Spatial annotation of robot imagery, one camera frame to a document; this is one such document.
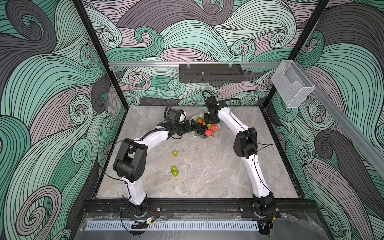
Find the light green wavy fruit bowl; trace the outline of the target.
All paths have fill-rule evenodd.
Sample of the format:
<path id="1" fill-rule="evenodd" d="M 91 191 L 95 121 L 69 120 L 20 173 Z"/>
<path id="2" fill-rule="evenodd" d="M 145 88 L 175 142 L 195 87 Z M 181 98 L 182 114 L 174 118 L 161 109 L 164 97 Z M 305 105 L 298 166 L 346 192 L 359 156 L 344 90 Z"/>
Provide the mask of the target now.
<path id="1" fill-rule="evenodd" d="M 191 120 L 192 120 L 192 119 L 195 120 L 197 123 L 198 123 L 198 119 L 202 119 L 203 122 L 204 122 L 204 113 L 196 114 L 196 115 L 194 115 L 194 116 L 191 117 Z M 198 134 L 195 132 L 195 130 L 192 132 L 192 134 L 193 134 L 194 137 L 199 137 L 199 138 L 201 138 L 201 139 L 203 139 L 203 140 L 206 140 L 206 139 L 209 139 L 209 138 L 217 137 L 218 134 L 219 134 L 219 132 L 220 132 L 220 130 L 221 130 L 221 126 L 220 126 L 220 124 L 212 124 L 212 126 L 213 126 L 213 125 L 217 125 L 217 126 L 219 127 L 219 130 L 216 131 L 216 132 L 214 132 L 214 134 L 213 134 L 212 136 L 206 136 L 206 137 L 200 136 L 200 135 L 198 135 Z"/>

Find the dark fake grape bunch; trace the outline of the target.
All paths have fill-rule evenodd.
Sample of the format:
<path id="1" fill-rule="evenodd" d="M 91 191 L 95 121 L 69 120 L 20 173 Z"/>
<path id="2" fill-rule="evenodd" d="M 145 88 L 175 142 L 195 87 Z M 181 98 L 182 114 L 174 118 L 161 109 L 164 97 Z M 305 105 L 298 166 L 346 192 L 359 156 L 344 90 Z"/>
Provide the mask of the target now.
<path id="1" fill-rule="evenodd" d="M 203 123 L 199 123 L 197 128 L 195 129 L 195 132 L 200 135 L 200 136 L 203 136 L 203 137 L 206 137 L 206 131 L 208 130 L 208 127 L 206 125 L 204 125 Z"/>

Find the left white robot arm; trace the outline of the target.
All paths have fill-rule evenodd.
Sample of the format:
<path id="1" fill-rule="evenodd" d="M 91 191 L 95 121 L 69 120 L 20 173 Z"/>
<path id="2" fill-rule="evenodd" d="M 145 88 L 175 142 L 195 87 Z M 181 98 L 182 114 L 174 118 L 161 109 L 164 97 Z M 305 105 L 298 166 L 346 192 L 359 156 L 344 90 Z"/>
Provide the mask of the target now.
<path id="1" fill-rule="evenodd" d="M 143 214 L 147 208 L 148 196 L 144 191 L 141 177 L 146 169 L 148 152 L 173 135 L 182 137 L 197 127 L 198 124 L 194 120 L 176 124 L 165 122 L 140 138 L 122 140 L 113 170 L 127 185 L 128 201 L 137 212 Z"/>

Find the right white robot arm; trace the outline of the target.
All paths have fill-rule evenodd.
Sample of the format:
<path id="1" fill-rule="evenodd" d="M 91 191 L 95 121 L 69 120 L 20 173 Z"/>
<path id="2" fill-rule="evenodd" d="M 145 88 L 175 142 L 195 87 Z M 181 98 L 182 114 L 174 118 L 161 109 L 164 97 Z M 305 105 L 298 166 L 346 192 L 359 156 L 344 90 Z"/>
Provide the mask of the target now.
<path id="1" fill-rule="evenodd" d="M 204 116 L 206 123 L 225 123 L 234 133 L 234 152 L 243 161 L 248 176 L 251 180 L 255 201 L 255 209 L 258 214 L 264 214 L 273 209 L 276 201 L 263 176 L 258 160 L 257 131 L 241 122 L 232 110 L 224 103 L 206 103 L 208 112 Z"/>

